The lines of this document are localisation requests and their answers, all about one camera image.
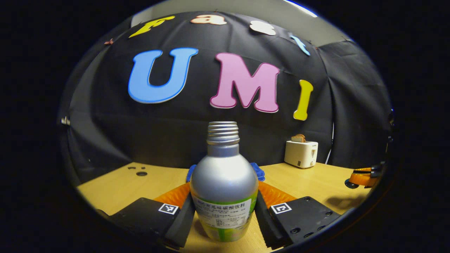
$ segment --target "pink letter m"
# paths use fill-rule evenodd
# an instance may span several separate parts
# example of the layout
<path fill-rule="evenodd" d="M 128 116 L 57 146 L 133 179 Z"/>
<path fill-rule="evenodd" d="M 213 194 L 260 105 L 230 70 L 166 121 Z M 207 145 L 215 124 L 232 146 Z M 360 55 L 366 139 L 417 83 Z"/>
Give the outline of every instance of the pink letter m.
<path fill-rule="evenodd" d="M 232 95 L 233 83 L 244 108 L 250 106 L 259 90 L 259 98 L 255 102 L 256 110 L 265 113 L 278 111 L 277 75 L 279 69 L 274 65 L 262 63 L 250 76 L 241 56 L 231 53 L 219 53 L 216 59 L 220 61 L 220 80 L 217 94 L 209 103 L 216 108 L 233 108 L 237 101 Z"/>

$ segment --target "black fabric backdrop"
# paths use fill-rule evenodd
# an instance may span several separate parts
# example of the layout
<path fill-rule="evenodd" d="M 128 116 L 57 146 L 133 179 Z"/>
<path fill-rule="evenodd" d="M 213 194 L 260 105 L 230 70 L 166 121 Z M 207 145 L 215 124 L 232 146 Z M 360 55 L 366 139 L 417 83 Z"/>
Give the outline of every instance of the black fabric backdrop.
<path fill-rule="evenodd" d="M 201 14 L 223 16 L 227 24 L 190 23 Z M 320 163 L 325 162 L 332 145 L 328 162 L 332 165 L 357 168 L 383 159 L 390 102 L 376 68 L 354 42 L 316 48 L 300 37 L 311 53 L 307 56 L 281 27 L 274 25 L 275 36 L 250 30 L 250 22 L 257 18 L 205 11 L 174 15 L 175 19 L 131 39 L 128 36 L 144 23 L 131 29 L 122 24 L 90 50 L 79 63 L 86 67 L 77 67 L 69 79 L 72 91 L 66 89 L 59 115 L 71 121 L 65 135 L 74 174 L 81 183 L 131 161 L 189 168 L 206 154 L 210 121 L 237 121 L 241 154 L 260 166 L 282 163 L 285 142 L 298 133 L 319 143 Z M 103 45 L 111 37 L 114 43 Z M 191 58 L 182 92 L 161 104 L 134 101 L 128 94 L 133 57 L 162 50 L 150 80 L 153 85 L 163 85 L 173 62 L 169 52 L 179 47 L 199 49 Z M 239 101 L 230 109 L 210 106 L 220 77 L 215 55 L 221 52 L 241 55 L 251 74 L 261 63 L 280 69 L 278 112 L 259 112 L 252 105 L 243 108 Z M 305 121 L 293 118 L 300 79 L 314 87 Z M 233 96 L 238 100 L 235 90 Z"/>

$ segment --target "bottle label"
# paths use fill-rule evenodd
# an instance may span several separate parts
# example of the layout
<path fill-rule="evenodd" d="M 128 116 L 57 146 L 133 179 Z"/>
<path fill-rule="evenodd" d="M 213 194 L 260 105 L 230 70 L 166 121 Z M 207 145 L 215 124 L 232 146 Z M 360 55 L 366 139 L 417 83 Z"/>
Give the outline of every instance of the bottle label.
<path fill-rule="evenodd" d="M 252 199 L 220 205 L 192 197 L 199 218 L 208 226 L 220 229 L 238 228 L 246 224 L 249 219 Z"/>

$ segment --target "table surface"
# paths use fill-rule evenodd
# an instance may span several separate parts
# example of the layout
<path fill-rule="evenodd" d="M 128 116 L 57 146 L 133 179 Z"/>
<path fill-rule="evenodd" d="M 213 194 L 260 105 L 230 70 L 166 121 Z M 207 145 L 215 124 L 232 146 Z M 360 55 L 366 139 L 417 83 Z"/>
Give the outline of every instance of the table surface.
<path fill-rule="evenodd" d="M 353 170 L 322 163 L 300 169 L 287 163 L 260 167 L 265 172 L 265 183 L 296 197 L 310 196 L 331 210 L 343 214 L 358 206 L 370 189 L 360 186 L 349 189 L 344 181 Z M 147 172 L 137 176 L 137 172 Z M 186 182 L 188 169 L 130 163 L 110 173 L 78 186 L 78 190 L 93 208 L 113 215 L 138 198 L 154 199 Z M 195 213 L 187 242 L 180 252 L 272 252 L 264 243 L 256 216 L 250 221 L 245 236 L 237 241 L 221 243 L 209 239 Z"/>

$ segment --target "gray wall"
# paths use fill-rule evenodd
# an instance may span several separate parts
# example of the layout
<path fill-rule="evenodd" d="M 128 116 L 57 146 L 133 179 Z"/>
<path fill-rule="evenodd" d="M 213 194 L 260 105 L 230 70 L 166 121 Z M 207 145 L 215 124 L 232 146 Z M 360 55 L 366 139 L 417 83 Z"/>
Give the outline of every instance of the gray wall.
<path fill-rule="evenodd" d="M 170 14 L 199 10 L 259 18 L 292 31 L 316 46 L 350 39 L 321 17 L 314 18 L 283 0 L 167 0 L 137 13 L 131 26 Z"/>

